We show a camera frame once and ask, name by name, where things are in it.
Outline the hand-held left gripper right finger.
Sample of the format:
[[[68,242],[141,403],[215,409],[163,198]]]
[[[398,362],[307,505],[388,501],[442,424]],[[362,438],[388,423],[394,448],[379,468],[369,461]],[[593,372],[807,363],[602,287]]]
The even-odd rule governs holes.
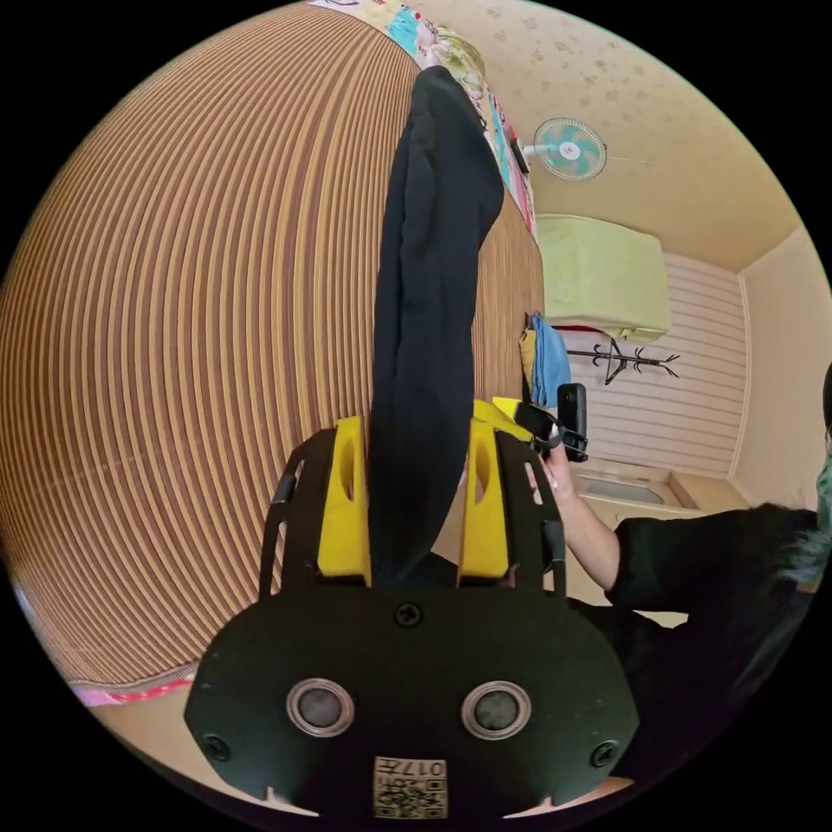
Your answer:
[[[496,414],[491,403],[473,401],[459,580],[501,580],[509,571]]]

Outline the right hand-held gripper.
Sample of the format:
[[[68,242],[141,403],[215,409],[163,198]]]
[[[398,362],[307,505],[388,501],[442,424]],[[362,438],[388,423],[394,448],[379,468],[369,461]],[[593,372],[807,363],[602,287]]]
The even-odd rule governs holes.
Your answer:
[[[495,396],[496,428],[526,445],[532,444],[539,455],[550,453],[562,444],[562,428],[549,411],[528,402]]]

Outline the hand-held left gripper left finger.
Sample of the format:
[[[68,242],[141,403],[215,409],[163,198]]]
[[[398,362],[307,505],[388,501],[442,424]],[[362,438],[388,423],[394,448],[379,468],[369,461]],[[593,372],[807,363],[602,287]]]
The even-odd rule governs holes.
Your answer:
[[[335,425],[317,568],[325,578],[369,578],[364,429],[361,417]]]

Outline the person's right hand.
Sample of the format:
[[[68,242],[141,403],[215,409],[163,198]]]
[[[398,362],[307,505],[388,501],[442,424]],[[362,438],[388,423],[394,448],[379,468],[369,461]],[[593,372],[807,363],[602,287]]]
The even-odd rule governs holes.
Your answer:
[[[555,434],[552,433],[552,437],[554,444],[539,453],[538,459],[561,517],[566,521],[577,505],[579,494],[574,485],[570,462],[560,434],[557,434],[555,439]]]

